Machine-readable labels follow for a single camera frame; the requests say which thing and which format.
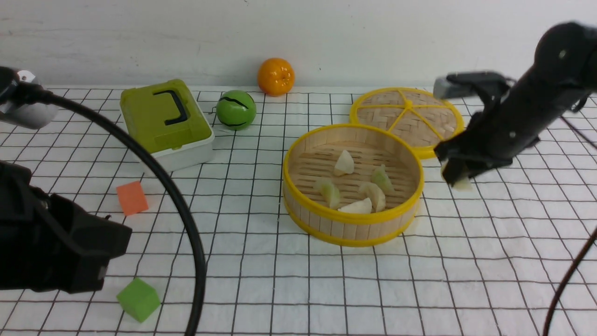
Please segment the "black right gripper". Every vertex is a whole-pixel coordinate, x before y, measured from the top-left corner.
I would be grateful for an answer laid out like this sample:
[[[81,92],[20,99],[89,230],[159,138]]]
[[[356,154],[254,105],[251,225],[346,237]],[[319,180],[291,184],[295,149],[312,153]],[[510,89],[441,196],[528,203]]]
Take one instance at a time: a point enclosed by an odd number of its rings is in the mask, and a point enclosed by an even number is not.
[[[541,102],[505,100],[477,112],[465,130],[434,148],[439,161],[448,161],[444,176],[452,184],[466,176],[509,166],[514,157],[540,142]]]

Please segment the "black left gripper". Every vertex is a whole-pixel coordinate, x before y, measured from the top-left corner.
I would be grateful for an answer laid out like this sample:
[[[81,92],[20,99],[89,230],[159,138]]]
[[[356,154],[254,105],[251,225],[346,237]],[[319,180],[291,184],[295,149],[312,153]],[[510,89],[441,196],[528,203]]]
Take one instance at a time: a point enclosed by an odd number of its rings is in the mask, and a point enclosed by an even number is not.
[[[31,171],[0,165],[0,288],[69,294],[100,291],[132,230],[30,185]]]

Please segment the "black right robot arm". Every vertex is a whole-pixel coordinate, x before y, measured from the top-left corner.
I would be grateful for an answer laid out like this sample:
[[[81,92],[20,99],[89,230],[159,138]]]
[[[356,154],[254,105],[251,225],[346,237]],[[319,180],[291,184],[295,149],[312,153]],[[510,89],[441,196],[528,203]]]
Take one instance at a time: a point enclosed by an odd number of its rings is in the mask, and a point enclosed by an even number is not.
[[[478,96],[484,105],[463,132],[435,146],[444,181],[454,186],[511,165],[556,119],[581,109],[596,92],[596,48],[595,27],[565,22],[541,37],[533,64],[513,84],[494,71],[437,78],[435,98]]]

